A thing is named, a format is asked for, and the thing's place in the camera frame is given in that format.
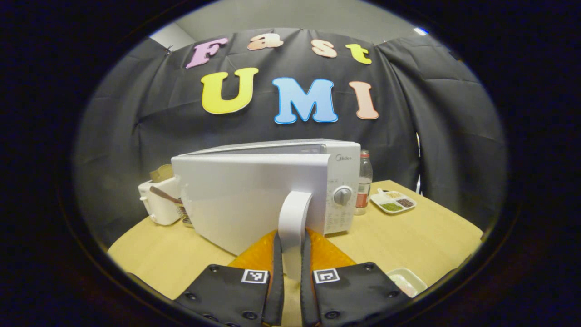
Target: black backdrop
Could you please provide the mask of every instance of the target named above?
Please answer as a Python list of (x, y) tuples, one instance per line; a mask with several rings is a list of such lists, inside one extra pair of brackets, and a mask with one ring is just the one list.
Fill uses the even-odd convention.
[[(264, 33), (279, 34), (284, 44), (246, 48)], [(221, 37), (228, 44), (207, 63), (185, 69), (195, 45)], [(333, 43), (337, 57), (315, 54), (313, 39)], [(345, 48), (352, 43), (369, 49), (372, 64), (353, 59)], [(502, 205), (507, 152), (494, 105), (466, 65), (430, 36), (374, 45), (314, 30), (248, 30), (166, 53), (147, 39), (127, 54), (95, 91), (78, 130), (77, 198), (106, 246), (146, 216), (137, 185), (150, 171), (172, 156), (224, 144), (318, 137), (355, 141), (371, 153), (374, 180), (391, 179), (415, 190), (421, 173), (424, 196), (482, 230)], [(234, 98), (239, 87), (234, 71), (245, 67), (259, 69), (250, 104), (231, 114), (206, 112), (200, 79), (227, 72), (222, 96)], [(294, 78), (305, 93), (315, 79), (332, 81), (339, 120), (276, 124), (279, 96), (272, 80), (278, 77)], [(350, 81), (371, 85), (378, 119), (356, 116)]]

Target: small white dish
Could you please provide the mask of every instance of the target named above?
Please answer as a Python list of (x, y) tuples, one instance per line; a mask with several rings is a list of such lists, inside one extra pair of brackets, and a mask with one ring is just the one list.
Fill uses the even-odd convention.
[(409, 297), (415, 297), (428, 288), (423, 280), (407, 268), (394, 269), (387, 275)]

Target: ceiling light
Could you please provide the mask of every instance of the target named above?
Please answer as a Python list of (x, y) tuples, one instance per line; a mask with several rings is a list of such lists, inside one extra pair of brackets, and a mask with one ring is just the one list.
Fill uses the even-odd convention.
[(421, 29), (419, 27), (414, 28), (414, 31), (416, 33), (418, 33), (419, 35), (426, 35), (428, 33), (427, 31), (425, 31), (425, 30), (423, 30), (423, 29)]

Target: blue letter m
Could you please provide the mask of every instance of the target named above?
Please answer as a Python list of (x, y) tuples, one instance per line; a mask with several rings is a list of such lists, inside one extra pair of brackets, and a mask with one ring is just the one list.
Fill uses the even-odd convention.
[(317, 104), (317, 110), (313, 119), (316, 122), (332, 123), (339, 119), (333, 111), (331, 98), (333, 82), (323, 79), (314, 80), (307, 94), (304, 93), (299, 83), (290, 77), (274, 79), (272, 83), (278, 87), (279, 111), (274, 118), (277, 124), (290, 124), (296, 121), (296, 115), (292, 113), (293, 105), (304, 122), (311, 116), (315, 104)]

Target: green beans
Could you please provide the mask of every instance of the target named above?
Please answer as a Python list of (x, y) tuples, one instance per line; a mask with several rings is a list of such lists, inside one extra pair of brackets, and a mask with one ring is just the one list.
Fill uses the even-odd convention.
[(395, 203), (386, 203), (386, 204), (382, 204), (381, 206), (384, 209), (389, 210), (389, 211), (399, 211), (399, 210), (403, 209), (402, 207), (400, 207), (399, 205), (397, 205)]

